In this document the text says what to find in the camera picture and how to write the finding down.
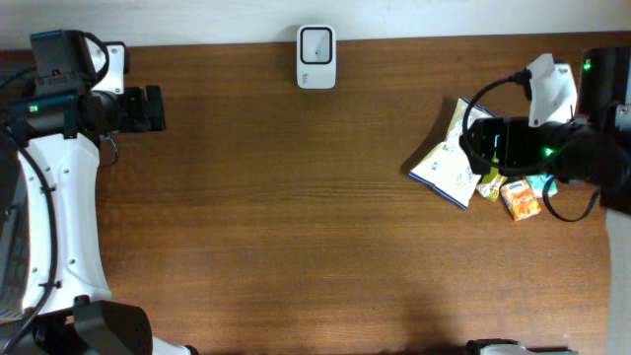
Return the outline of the orange tissue pack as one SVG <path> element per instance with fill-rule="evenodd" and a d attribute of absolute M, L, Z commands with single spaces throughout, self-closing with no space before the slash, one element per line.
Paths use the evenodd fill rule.
<path fill-rule="evenodd" d="M 534 192 L 525 179 L 502 185 L 500 193 L 514 221 L 521 221 L 541 212 Z"/>

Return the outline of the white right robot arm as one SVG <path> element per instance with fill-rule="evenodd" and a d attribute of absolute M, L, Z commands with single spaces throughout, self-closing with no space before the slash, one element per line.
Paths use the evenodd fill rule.
<path fill-rule="evenodd" d="M 597 47 L 583 54 L 578 77 L 544 53 L 523 69 L 481 89 L 524 88 L 529 113 L 520 118 L 462 119 L 459 145 L 472 170 L 506 177 L 548 174 L 596 187 L 589 204 L 606 210 L 611 284 L 606 351 L 630 351 L 630 49 Z"/>

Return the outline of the green snack stick pack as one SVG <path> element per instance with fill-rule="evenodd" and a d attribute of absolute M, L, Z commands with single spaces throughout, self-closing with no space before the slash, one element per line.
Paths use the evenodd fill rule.
<path fill-rule="evenodd" d="M 485 199 L 495 202 L 499 198 L 501 186 L 507 179 L 497 168 L 492 168 L 487 175 L 482 177 L 476 190 Z"/>

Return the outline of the green tissue pack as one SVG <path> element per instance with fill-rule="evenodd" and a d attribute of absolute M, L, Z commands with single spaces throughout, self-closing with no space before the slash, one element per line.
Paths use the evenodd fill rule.
<path fill-rule="evenodd" d="M 552 179 L 552 175 L 534 175 L 534 176 L 526 176 L 526 181 L 531 188 L 534 196 L 536 198 L 541 198 L 543 196 L 543 190 L 546 183 Z M 548 195 L 553 196 L 558 193 L 558 188 L 556 182 L 553 181 L 548 188 Z"/>

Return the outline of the white chips bag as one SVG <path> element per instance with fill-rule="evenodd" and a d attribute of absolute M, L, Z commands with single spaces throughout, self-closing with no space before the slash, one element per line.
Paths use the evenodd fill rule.
<path fill-rule="evenodd" d="M 481 175 L 476 175 L 466 154 L 459 146 L 462 119 L 469 100 L 460 97 L 445 139 L 438 143 L 409 173 L 408 176 L 433 189 L 438 195 L 466 210 Z"/>

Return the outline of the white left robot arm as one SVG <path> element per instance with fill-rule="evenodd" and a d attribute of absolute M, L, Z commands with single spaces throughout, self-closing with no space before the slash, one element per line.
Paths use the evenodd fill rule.
<path fill-rule="evenodd" d="M 2 132 L 23 178 L 3 233 L 2 353 L 196 353 L 154 335 L 142 308 L 113 300 L 100 256 L 101 142 L 165 127 L 157 86 L 64 90 L 13 104 Z"/>

